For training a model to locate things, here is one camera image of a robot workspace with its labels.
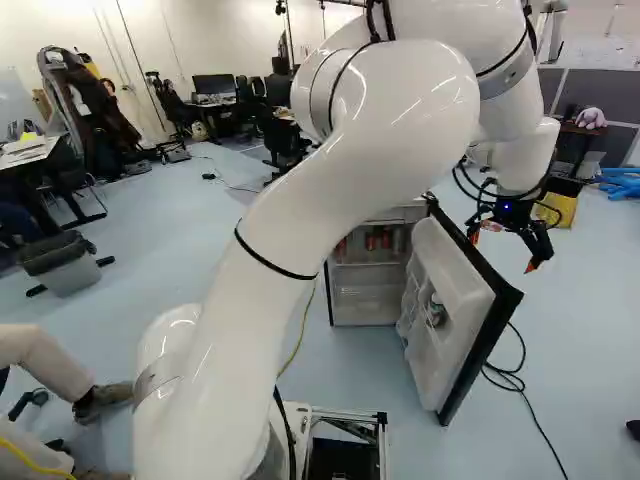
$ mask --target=floor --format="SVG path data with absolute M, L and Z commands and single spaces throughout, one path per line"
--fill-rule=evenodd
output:
M 237 151 L 198 144 L 188 162 L 156 165 L 149 174 L 103 187 L 109 216 L 81 230 L 117 263 L 104 270 L 99 284 L 68 299 L 49 293 L 26 299 L 22 292 L 31 279 L 22 272 L 1 278 L 2 322 L 40 324 L 99 382 L 130 378 L 146 325 L 172 306 L 202 298 L 234 225 L 255 196 L 204 181 L 201 174 L 215 169 L 227 185 L 252 190 L 270 173 L 258 161 L 267 156 L 257 144 L 231 148 Z M 251 150 L 238 153 L 244 149 Z M 434 191 L 459 223 L 474 208 L 450 179 Z M 95 206 L 88 198 L 85 205 Z M 527 276 L 527 251 L 516 238 L 485 233 L 480 240 L 496 269 L 527 294 L 513 318 L 528 347 L 527 393 L 570 478 L 637 479 L 640 444 L 628 439 L 624 422 L 640 417 L 640 323 L 634 308 L 640 204 L 609 202 L 589 189 L 580 198 L 574 228 L 552 232 L 552 240 L 556 258 Z M 289 324 L 287 351 L 299 316 Z M 492 360 L 512 365 L 518 355 L 516 339 L 505 333 Z M 2 410 L 35 385 L 14 370 L 0 398 Z M 420 408 L 394 329 L 332 329 L 322 288 L 303 348 L 280 386 L 287 399 L 388 411 L 395 479 L 561 478 L 518 396 L 479 379 L 452 425 L 438 427 Z M 130 411 L 84 428 L 55 400 L 41 411 L 28 410 L 19 422 L 45 440 L 70 440 L 85 466 L 132 467 Z

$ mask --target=white wall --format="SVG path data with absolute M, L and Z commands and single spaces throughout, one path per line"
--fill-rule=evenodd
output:
M 163 77 L 174 81 L 183 98 L 193 90 L 191 76 L 195 74 L 270 73 L 271 57 L 276 55 L 285 28 L 285 17 L 274 13 L 275 0 L 120 0 L 120 3 L 143 71 L 159 70 Z M 611 36 L 605 37 L 614 3 L 614 0 L 572 2 L 560 65 L 640 68 L 640 0 L 625 1 L 626 5 L 618 10 Z M 115 62 L 100 33 L 94 5 Z M 299 63 L 323 41 L 322 12 L 316 0 L 289 0 L 289 10 L 294 53 Z M 327 35 L 361 13 L 357 7 L 326 4 Z M 135 93 L 119 94 L 125 114 L 148 137 L 161 136 L 162 129 L 127 42 L 115 0 L 5 0 L 0 16 L 0 42 L 3 45 L 0 66 L 15 66 L 28 90 L 41 85 L 35 62 L 41 47 L 77 46 L 90 53 L 104 76 L 116 84 L 134 86 Z

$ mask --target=pink stuffed toy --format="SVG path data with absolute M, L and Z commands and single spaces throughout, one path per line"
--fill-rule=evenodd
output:
M 591 107 L 580 112 L 580 115 L 576 118 L 576 125 L 580 128 L 593 130 L 595 128 L 606 127 L 607 119 L 605 118 L 602 110 L 596 107 Z

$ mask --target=yellow cable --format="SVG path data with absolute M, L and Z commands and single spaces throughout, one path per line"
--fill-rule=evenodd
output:
M 300 328 L 300 336 L 298 337 L 298 343 L 296 343 L 296 347 L 293 349 L 293 352 L 291 352 L 291 355 L 289 355 L 289 358 L 287 359 L 287 361 L 284 362 L 284 365 L 280 369 L 280 372 L 278 372 L 278 378 L 280 378 L 280 376 L 284 372 L 286 372 L 287 368 L 289 368 L 289 365 L 291 365 L 291 362 L 293 362 L 293 359 L 296 358 L 296 355 L 298 354 L 298 350 L 300 350 L 300 345 L 302 345 L 302 337 L 304 337 L 304 327 L 307 324 L 307 316 L 309 315 L 309 307 L 311 306 L 311 302 L 313 301 L 313 297 L 316 294 L 316 286 L 317 286 L 317 284 L 318 284 L 318 282 L 313 282 L 313 290 L 311 291 L 311 296 L 309 297 L 309 301 L 307 302 L 307 306 L 304 309 L 304 315 L 302 317 L 302 327 Z
M 16 457 L 18 457 L 22 462 L 29 467 L 31 470 L 42 473 L 43 475 L 54 475 L 57 477 L 64 477 L 66 480 L 76 480 L 76 477 L 71 475 L 70 473 L 63 472 L 62 470 L 56 470 L 54 468 L 44 468 L 36 465 L 36 463 L 31 460 L 26 453 L 16 447 L 13 443 L 5 438 L 0 438 L 0 447 L 6 448 L 11 453 L 13 453 Z

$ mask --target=white robotic arm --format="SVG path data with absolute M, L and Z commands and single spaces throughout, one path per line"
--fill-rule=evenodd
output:
M 507 142 L 500 168 L 509 190 L 544 175 L 558 125 L 542 116 L 519 1 L 390 6 L 395 41 L 370 43 L 372 21 L 384 33 L 376 8 L 302 65 L 293 108 L 322 146 L 256 199 L 202 310 L 168 314 L 146 332 L 137 480 L 251 478 L 267 448 L 285 326 L 355 226 L 434 186 L 474 141 Z

